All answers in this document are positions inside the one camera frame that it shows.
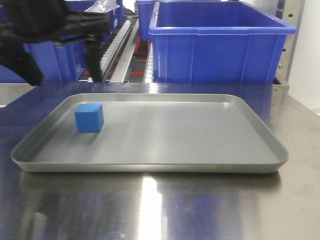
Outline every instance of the foam block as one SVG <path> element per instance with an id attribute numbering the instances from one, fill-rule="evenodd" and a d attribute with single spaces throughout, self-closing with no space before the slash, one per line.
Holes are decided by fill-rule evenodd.
<path id="1" fill-rule="evenodd" d="M 74 112 L 76 128 L 80 133 L 100 132 L 105 123 L 101 103 L 82 103 Z"/>

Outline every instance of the stainless steel table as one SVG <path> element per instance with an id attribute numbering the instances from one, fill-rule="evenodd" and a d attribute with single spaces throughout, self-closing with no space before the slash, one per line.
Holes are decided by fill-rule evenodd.
<path id="1" fill-rule="evenodd" d="M 240 96 L 289 160 L 273 174 L 28 173 L 11 161 L 63 99 L 90 92 Z M 320 239 L 320 118 L 276 85 L 44 84 L 0 109 L 0 144 L 0 240 Z"/>

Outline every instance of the blue storage crate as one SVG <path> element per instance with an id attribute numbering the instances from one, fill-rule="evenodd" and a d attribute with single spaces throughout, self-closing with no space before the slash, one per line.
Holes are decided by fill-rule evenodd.
<path id="1" fill-rule="evenodd" d="M 149 34 L 149 25 L 152 13 L 154 11 L 155 2 L 159 0 L 136 0 L 138 5 L 138 19 L 139 19 L 139 31 L 143 41 L 151 41 L 151 35 Z"/>
<path id="2" fill-rule="evenodd" d="M 296 31 L 241 1 L 156 2 L 149 26 L 154 78 L 273 83 L 287 35 Z"/>

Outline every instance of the gray tray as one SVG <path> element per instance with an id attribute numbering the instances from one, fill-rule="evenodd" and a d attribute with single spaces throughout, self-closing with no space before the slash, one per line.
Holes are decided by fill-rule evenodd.
<path id="1" fill-rule="evenodd" d="M 80 103 L 103 104 L 101 132 L 79 133 Z M 29 172 L 271 173 L 288 152 L 239 97 L 88 93 L 68 97 L 12 151 Z"/>

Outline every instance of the plastic bag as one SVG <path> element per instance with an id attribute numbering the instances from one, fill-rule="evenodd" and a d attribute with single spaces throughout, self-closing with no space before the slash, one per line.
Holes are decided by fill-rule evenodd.
<path id="1" fill-rule="evenodd" d="M 97 0 L 86 12 L 104 14 L 119 7 L 117 0 Z"/>

